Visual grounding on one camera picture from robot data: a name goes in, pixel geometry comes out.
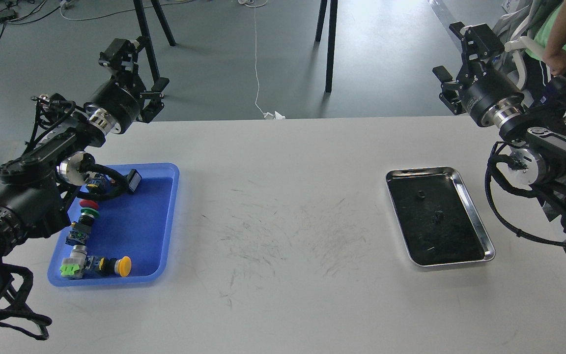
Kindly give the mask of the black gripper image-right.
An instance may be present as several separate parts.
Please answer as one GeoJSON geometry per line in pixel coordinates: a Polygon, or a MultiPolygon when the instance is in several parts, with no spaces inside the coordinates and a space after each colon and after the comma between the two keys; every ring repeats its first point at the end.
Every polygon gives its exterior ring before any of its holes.
{"type": "Polygon", "coordinates": [[[454,115],[467,112],[477,126],[489,127],[492,122],[486,115],[491,107],[504,99],[519,105],[525,95],[506,75],[487,71],[492,67],[490,61],[505,49],[489,25],[454,22],[449,30],[462,45],[462,67],[456,79],[442,65],[432,69],[441,82],[439,99],[454,115]]]}

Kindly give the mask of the person's hand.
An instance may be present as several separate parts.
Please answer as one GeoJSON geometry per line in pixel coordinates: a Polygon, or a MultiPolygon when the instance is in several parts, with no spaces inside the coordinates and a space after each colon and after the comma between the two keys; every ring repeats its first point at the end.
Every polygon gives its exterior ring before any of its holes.
{"type": "Polygon", "coordinates": [[[563,49],[544,49],[542,61],[553,76],[566,73],[566,51],[563,49]]]}

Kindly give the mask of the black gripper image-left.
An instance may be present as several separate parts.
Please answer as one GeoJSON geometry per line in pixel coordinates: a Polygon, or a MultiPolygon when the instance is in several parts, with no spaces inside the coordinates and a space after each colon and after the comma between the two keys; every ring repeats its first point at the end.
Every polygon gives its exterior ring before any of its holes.
{"type": "Polygon", "coordinates": [[[90,97],[85,112],[88,121],[104,135],[123,134],[135,121],[151,123],[164,108],[163,90],[170,80],[159,78],[151,90],[146,90],[139,76],[139,52],[138,41],[115,38],[99,54],[99,65],[112,76],[90,97]]]}

